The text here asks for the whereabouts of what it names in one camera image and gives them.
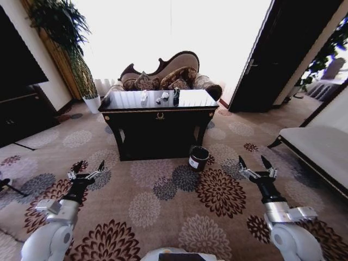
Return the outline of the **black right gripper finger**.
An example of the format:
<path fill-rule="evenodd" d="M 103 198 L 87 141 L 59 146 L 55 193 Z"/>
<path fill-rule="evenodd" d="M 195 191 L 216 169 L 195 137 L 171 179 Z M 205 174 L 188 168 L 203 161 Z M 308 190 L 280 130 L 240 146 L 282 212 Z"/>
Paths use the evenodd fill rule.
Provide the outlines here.
<path fill-rule="evenodd" d="M 262 162 L 263 162 L 265 168 L 269 172 L 269 176 L 272 178 L 276 178 L 277 177 L 277 169 L 274 168 L 272 166 L 272 164 L 264 156 L 261 156 L 261 159 L 262 159 Z"/>
<path fill-rule="evenodd" d="M 239 158 L 239 173 L 244 176 L 247 179 L 256 179 L 257 178 L 257 174 L 255 172 L 253 172 L 252 170 L 248 169 L 243 158 L 241 156 L 238 156 Z"/>

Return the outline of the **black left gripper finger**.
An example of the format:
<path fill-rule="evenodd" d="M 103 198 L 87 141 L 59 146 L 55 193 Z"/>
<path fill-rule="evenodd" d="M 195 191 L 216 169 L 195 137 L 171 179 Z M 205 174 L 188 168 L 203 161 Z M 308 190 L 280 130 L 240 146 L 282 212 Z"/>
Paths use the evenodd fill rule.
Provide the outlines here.
<path fill-rule="evenodd" d="M 88 174 L 86 176 L 86 179 L 93 179 L 96 178 L 98 175 L 102 174 L 105 169 L 104 166 L 104 160 L 100 163 L 99 167 L 97 170 L 93 171 L 92 173 Z"/>
<path fill-rule="evenodd" d="M 80 161 L 77 164 L 74 164 L 70 172 L 67 173 L 67 177 L 69 180 L 73 180 L 76 178 L 76 175 L 81 170 L 82 165 L 83 165 L 83 161 Z"/>

